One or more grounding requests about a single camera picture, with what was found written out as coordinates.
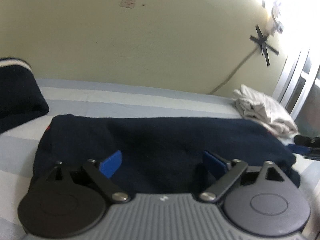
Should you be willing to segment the folded navy white-striped sweater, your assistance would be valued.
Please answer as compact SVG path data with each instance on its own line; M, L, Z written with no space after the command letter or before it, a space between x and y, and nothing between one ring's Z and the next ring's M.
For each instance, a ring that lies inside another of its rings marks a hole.
M1 133L46 115L49 106L31 66L17 58L1 58Z

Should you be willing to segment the white crumpled garment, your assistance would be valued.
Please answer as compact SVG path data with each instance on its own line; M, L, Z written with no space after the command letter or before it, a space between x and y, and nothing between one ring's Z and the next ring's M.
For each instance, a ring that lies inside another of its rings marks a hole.
M233 90L235 107L245 119L257 122L276 137L288 138L298 133L298 127L288 111L274 98L241 85Z

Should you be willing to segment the black tape cross on wall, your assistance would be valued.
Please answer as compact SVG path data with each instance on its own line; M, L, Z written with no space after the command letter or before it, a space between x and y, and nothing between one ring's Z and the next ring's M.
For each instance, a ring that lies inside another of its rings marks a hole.
M259 25L255 26L255 30L257 32L257 37L250 36L250 40L256 43L261 51L261 54L265 58L267 67L270 66L270 59L268 55L268 50L271 50L273 53L275 53L277 56L279 55L279 51L273 48L271 45L267 44L268 36L263 35L261 32Z

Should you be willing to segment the striped blue bed sheet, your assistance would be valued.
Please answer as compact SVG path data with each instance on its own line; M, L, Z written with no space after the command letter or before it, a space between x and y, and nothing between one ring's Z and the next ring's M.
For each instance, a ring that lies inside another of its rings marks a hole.
M17 217L18 201L22 199L32 175L32 164L36 148L44 129L52 118L59 114L73 114L85 117L111 118L157 118L157 117L208 117L236 119L246 126L262 128L257 122L240 119L232 99L218 96L197 95L166 89L133 87L109 83L85 81L39 79L37 84L49 105L49 113L26 124L1 134L1 239L24 239L26 234ZM303 159L296 155L293 169L300 175L300 191L308 198L311 216L303 230L307 239L319 239L319 161ZM120 239L193 239L191 233L180 229L191 229L186 218L180 221L169 218L169 211L178 205L155 204L151 197L142 197L147 204L147 213L134 221L133 229L121 233ZM222 216L214 216L209 229L202 231L200 239L253 239L249 233L233 229ZM155 232L143 236L137 226L159 226Z

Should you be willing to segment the white wall socket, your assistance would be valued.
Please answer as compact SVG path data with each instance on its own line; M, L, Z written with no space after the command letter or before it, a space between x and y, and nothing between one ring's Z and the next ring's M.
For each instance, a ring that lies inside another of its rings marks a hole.
M136 5L136 0L121 0L120 6L123 8L133 9Z

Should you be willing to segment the aluminium window frame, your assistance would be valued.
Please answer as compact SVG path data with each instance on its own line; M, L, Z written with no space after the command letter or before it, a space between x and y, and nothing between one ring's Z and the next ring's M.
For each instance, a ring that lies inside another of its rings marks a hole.
M291 115L301 134L319 135L319 50L289 57L272 95Z

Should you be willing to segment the navy red reindeer sweater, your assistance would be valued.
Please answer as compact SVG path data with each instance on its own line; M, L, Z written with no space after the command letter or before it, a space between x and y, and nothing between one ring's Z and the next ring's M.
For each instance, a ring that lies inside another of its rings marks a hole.
M200 177L202 152L251 166L277 164L300 185L296 157L263 126L245 119L204 117L88 118L58 115L44 132L34 159L32 182L58 161L80 166L120 151L112 181L128 193L197 193L214 182Z

